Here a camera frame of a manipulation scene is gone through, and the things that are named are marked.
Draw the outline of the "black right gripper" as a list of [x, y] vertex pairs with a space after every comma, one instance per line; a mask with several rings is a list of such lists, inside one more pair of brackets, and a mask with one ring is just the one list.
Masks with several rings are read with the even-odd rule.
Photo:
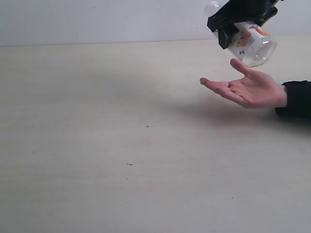
[[217, 30], [219, 46], [225, 50], [239, 32], [234, 23], [252, 21], [262, 26], [277, 14], [278, 2], [279, 0], [230, 0], [225, 5], [209, 3], [207, 27], [211, 31]]

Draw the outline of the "person's open bare hand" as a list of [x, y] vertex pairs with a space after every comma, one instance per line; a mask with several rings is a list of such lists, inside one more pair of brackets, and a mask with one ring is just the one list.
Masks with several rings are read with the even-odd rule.
[[253, 70], [237, 59], [231, 59], [230, 65], [244, 77], [229, 82], [201, 78], [200, 83], [222, 98], [244, 108], [263, 109], [287, 105], [285, 86], [276, 83], [271, 76]]

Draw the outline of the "black sleeved forearm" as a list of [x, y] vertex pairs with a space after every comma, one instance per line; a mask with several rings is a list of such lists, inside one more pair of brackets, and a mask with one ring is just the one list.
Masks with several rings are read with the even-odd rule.
[[287, 94], [287, 105], [275, 108], [279, 117], [311, 119], [311, 82], [291, 81], [282, 84]]

